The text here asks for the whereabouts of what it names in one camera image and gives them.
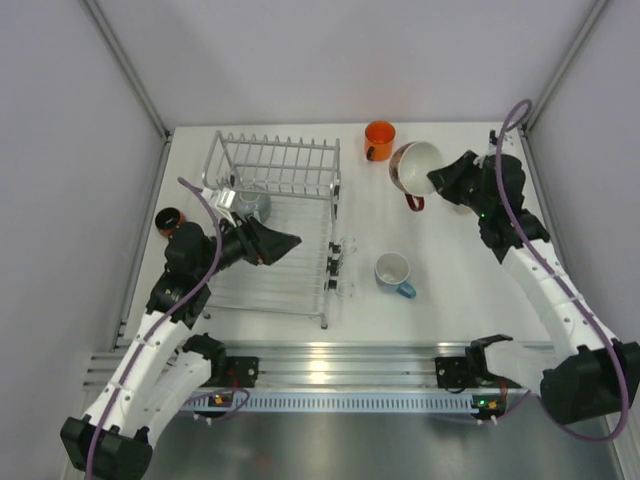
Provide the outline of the red cup white inside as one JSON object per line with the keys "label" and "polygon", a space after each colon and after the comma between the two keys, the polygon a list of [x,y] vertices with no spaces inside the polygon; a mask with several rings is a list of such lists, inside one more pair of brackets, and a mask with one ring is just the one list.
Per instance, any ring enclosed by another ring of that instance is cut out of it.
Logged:
{"label": "red cup white inside", "polygon": [[414,141],[398,148],[389,161],[389,177],[402,192],[411,211],[421,212],[425,198],[436,191],[428,174],[444,166],[440,150],[432,143]]}

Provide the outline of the grey-green ceramic mug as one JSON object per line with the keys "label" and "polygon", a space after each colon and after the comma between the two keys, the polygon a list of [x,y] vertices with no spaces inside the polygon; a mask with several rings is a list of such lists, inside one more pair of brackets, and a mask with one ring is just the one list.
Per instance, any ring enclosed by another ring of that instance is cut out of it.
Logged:
{"label": "grey-green ceramic mug", "polygon": [[272,202],[271,197],[260,190],[238,192],[233,207],[238,215],[265,223],[271,216]]}

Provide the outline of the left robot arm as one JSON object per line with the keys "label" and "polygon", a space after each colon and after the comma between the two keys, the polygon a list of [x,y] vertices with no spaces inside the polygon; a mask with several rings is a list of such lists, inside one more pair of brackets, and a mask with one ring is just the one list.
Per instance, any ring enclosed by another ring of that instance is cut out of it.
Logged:
{"label": "left robot arm", "polygon": [[163,431],[200,387],[227,376],[225,345],[194,328],[210,298],[209,280],[237,262],[270,266],[301,244],[253,217],[213,236],[186,222],[165,248],[138,331],[119,366],[81,418],[60,437],[88,479],[140,479]]}

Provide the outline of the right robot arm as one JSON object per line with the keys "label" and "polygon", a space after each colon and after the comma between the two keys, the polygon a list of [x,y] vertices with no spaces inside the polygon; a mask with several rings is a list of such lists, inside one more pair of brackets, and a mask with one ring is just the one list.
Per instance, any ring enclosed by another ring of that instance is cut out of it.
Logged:
{"label": "right robot arm", "polygon": [[621,342],[564,271],[549,232],[524,205],[521,161],[467,151],[427,177],[444,200],[477,215],[481,240],[519,285],[554,348],[548,356],[504,334],[474,340],[466,349],[470,379],[487,386],[503,378],[524,387],[562,425],[631,406],[639,345]]}

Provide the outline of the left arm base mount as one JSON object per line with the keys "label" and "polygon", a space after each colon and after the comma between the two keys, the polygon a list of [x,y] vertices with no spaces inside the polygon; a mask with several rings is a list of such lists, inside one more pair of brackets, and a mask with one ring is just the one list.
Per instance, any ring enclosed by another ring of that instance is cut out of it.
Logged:
{"label": "left arm base mount", "polygon": [[202,387],[253,388],[258,379],[259,358],[229,355],[226,345],[208,334],[190,337],[182,351],[199,354],[210,366]]}

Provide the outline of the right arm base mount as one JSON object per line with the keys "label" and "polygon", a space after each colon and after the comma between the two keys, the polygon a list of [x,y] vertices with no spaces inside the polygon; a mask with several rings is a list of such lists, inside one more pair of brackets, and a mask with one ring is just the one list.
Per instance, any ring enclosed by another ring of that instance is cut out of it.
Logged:
{"label": "right arm base mount", "polygon": [[512,337],[503,334],[483,337],[473,340],[461,355],[436,357],[434,364],[438,387],[459,394],[469,388],[512,386],[513,382],[489,372],[485,355],[487,347],[512,340]]}

